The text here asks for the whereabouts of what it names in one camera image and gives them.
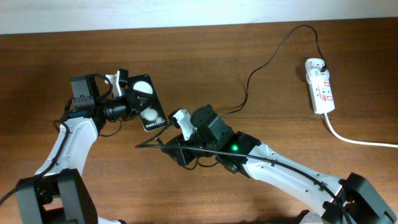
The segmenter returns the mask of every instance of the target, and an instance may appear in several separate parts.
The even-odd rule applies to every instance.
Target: wood grain
[[[207,104],[221,114],[242,102],[250,72],[301,23],[1,35],[0,194],[47,158],[57,138],[52,120],[72,95],[70,77],[119,68],[130,75],[148,73],[166,114]],[[328,60],[336,131],[351,139],[398,143],[398,19],[306,23],[317,29]],[[328,132],[310,104],[304,68],[309,57],[318,57],[314,36],[298,30],[253,77],[242,112],[225,121],[320,172],[363,175],[397,213],[398,150],[348,144]],[[171,129],[163,139],[177,133]],[[153,134],[136,119],[94,143],[83,180],[102,217],[239,223],[293,217],[307,209],[279,189],[222,166],[188,171],[159,150],[134,149]],[[21,222],[15,196],[0,208],[0,222]]]

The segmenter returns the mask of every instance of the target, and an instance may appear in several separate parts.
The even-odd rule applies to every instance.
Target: white background
[[[398,16],[398,0],[0,0],[0,34]]]

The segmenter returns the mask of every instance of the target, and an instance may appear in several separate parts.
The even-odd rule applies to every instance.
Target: white circle
[[[138,81],[134,84],[134,86],[132,86],[133,90],[136,91],[140,91],[143,93],[148,93],[148,94],[153,94],[154,90],[152,89],[152,87],[150,86],[149,83],[144,82],[144,81]]]
[[[141,116],[148,121],[154,121],[157,118],[157,111],[152,108],[146,108],[144,111],[141,112]]]

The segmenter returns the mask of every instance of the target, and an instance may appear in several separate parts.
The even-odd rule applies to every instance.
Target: white cable
[[[341,137],[339,134],[336,133],[336,131],[331,127],[328,115],[326,113],[323,113],[323,119],[325,120],[329,130],[340,140],[349,142],[349,143],[354,143],[354,144],[362,144],[362,145],[367,145],[367,146],[384,146],[384,147],[398,147],[398,144],[388,144],[388,143],[377,143],[377,142],[362,142],[362,141],[355,141],[355,140],[350,140],[346,139],[344,137]]]

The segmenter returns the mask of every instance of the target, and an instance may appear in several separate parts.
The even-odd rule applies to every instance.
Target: white power strip
[[[329,71],[326,69],[321,72],[325,62],[319,58],[310,58],[305,62],[305,69],[307,71],[306,78],[310,87],[311,99],[313,111],[316,114],[322,114],[322,118],[325,120],[326,125],[334,136],[338,139],[354,144],[362,144],[368,146],[384,146],[384,147],[398,147],[397,144],[387,144],[379,142],[363,142],[346,139],[341,137],[331,127],[328,114],[335,109],[335,102],[333,101],[333,95],[331,94]]]

